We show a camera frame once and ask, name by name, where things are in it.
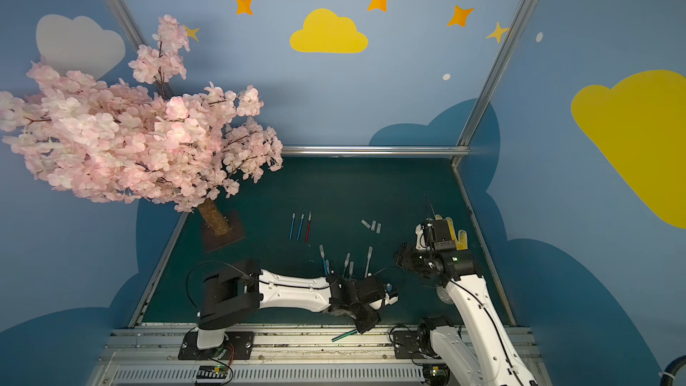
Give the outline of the red carving knife capped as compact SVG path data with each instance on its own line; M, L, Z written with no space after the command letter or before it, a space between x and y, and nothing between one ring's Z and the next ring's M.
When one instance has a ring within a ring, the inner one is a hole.
M305 228L305 243L309 243L311 223L312 223L312 212L309 212L308 218L307 218L307 228Z

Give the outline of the blue carving knife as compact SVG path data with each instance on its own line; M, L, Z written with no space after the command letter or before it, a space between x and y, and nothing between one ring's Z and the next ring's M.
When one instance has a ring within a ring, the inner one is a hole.
M289 240L292 241L293 239L293 233L294 233L294 228L295 228L295 219L296 219L296 213L293 213L291 216L291 223L289 227Z
M297 232L297 237L296 237L297 241L299 241L301 238L301 233L302 233L304 221L305 221L305 214L302 214L300 216L300 220L299 220L299 224L298 224L298 232Z

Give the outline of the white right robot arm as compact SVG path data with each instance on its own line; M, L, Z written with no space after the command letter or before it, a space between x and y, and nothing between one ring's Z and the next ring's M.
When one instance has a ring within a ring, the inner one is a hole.
M533 373L510 341L489 296L487 282L467 245L466 232L435 216L416 227L416 241L395 255L397 265L435 280L457 308L472 345L445 317L418 326L420 353L443 361L461 385L536 385Z

